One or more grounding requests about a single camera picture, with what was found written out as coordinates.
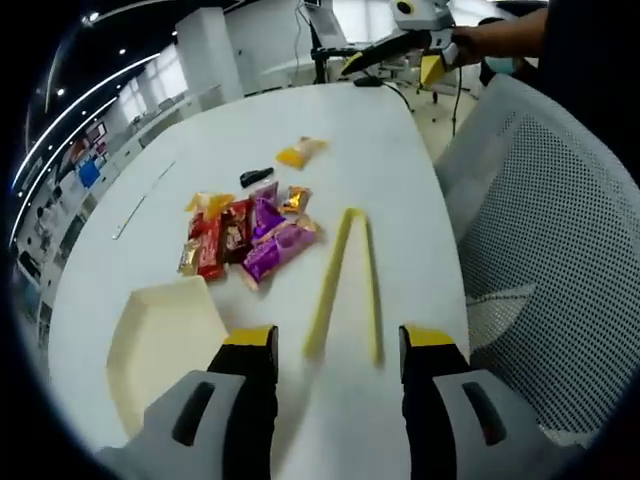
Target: desk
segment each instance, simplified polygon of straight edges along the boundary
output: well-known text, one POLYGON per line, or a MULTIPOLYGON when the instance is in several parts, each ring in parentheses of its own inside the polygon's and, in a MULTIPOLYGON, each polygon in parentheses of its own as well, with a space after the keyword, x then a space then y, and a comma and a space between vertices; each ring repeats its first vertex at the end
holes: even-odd
MULTIPOLYGON (((240 194, 239 175, 267 166, 283 187, 312 188, 307 212, 326 240, 279 271, 266 294, 249 292, 233 274, 210 292, 228 329, 280 327, 274 478, 408 479, 398 326, 440 328, 466 355, 469 344, 445 203, 413 119, 386 88, 329 84, 240 100, 174 125, 138 155, 89 218, 60 280, 49 367, 63 416, 89 448, 126 441, 105 363, 129 293, 178 278, 189 220, 183 208, 194 192, 240 194), (276 164, 276 153, 301 135, 328 140, 327 150, 302 172, 276 164), (325 365, 313 375, 302 344, 349 206, 370 217, 386 360, 382 370, 371 366, 363 319, 360 338, 330 338, 325 365)), ((330 337, 347 321, 334 315, 330 337)))

